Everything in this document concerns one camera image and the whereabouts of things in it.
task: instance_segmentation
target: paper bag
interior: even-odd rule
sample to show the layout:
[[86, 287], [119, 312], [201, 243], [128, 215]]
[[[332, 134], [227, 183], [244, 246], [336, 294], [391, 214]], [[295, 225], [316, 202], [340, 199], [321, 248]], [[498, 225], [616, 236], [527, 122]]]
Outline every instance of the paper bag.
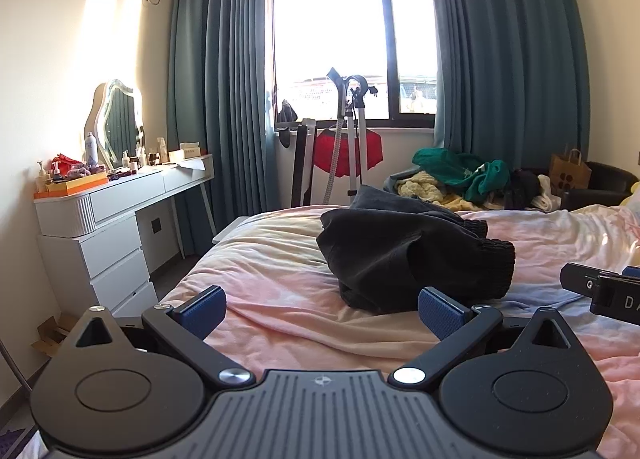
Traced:
[[589, 186], [591, 169], [582, 161], [580, 150], [574, 148], [564, 155], [553, 154], [549, 165], [552, 192], [560, 195], [571, 188], [586, 189]]

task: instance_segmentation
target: vanity table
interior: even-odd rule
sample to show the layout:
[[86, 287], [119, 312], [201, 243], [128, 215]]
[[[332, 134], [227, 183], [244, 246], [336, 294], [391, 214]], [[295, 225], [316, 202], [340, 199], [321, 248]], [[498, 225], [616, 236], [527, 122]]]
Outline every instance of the vanity table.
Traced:
[[[180, 164], [145, 166], [136, 175], [66, 197], [34, 200], [42, 233], [38, 245], [60, 309], [79, 316], [100, 304], [113, 315], [127, 317], [156, 304], [136, 211], [200, 186], [216, 233], [204, 187], [212, 177], [212, 156], [205, 155]], [[177, 224], [175, 206], [174, 221]], [[180, 236], [178, 241], [182, 251]]]

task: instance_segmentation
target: clothes pile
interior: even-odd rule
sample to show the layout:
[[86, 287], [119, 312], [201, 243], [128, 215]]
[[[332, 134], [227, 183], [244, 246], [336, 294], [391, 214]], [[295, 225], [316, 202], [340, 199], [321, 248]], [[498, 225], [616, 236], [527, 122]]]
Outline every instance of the clothes pile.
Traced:
[[354, 309], [416, 311], [426, 286], [472, 305], [502, 298], [511, 285], [513, 245], [486, 238], [484, 220], [436, 204], [363, 185], [350, 208], [321, 222], [318, 246]]
[[417, 166], [392, 175], [385, 190], [455, 212], [535, 208], [548, 213], [560, 207], [560, 198], [546, 187], [548, 177], [522, 169], [510, 172], [499, 159], [483, 162], [473, 154], [422, 148], [412, 162]]

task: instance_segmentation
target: yellow fabric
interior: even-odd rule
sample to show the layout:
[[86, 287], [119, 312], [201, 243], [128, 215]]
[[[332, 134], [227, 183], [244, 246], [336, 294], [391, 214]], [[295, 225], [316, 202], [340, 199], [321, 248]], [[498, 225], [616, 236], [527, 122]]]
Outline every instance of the yellow fabric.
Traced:
[[400, 179], [396, 184], [398, 195], [402, 197], [419, 197], [425, 202], [444, 206], [452, 212], [479, 212], [475, 204], [465, 201], [456, 194], [442, 195], [438, 189], [438, 181], [424, 170], [412, 175], [409, 179]]
[[631, 187], [631, 195], [629, 195], [629, 197], [627, 197], [626, 199], [623, 199], [622, 203], [620, 203], [620, 206], [626, 206], [626, 204], [631, 200], [631, 197], [633, 197], [633, 195], [636, 192], [636, 190], [638, 190], [638, 186], [640, 186], [640, 181], [638, 181], [637, 183], [632, 185], [632, 187]]

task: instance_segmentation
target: window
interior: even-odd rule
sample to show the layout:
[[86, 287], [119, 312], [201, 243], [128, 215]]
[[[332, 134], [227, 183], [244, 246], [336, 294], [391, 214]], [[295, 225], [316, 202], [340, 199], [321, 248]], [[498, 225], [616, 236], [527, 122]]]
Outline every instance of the window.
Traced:
[[436, 103], [433, 0], [271, 0], [276, 123], [286, 100], [298, 119], [337, 118], [326, 77], [361, 74], [377, 97], [365, 99], [367, 125], [432, 127]]

